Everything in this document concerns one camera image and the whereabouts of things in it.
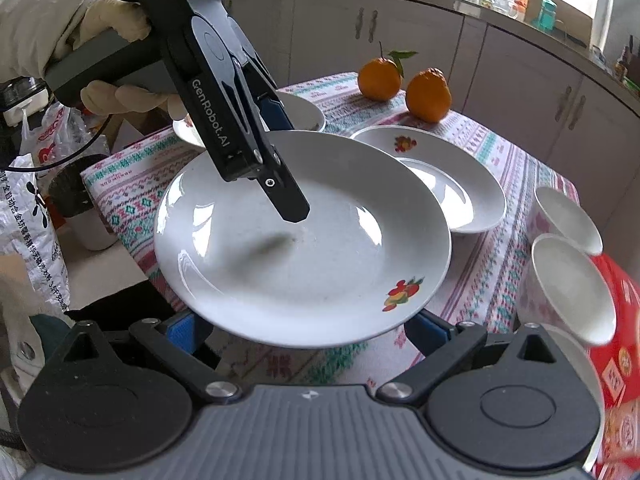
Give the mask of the left gloved hand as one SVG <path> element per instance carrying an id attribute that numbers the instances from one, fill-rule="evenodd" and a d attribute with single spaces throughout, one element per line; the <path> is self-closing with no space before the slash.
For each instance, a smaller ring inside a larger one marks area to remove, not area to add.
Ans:
<path id="1" fill-rule="evenodd" d="M 74 49 L 90 58 L 92 81 L 80 90 L 81 102 L 97 115 L 146 113 L 160 107 L 171 119 L 188 112 L 175 93 L 154 93 L 145 88 L 115 84 L 118 77 L 140 67 L 127 53 L 151 31 L 141 6 L 122 0 L 87 0 L 84 16 L 74 31 Z"/>

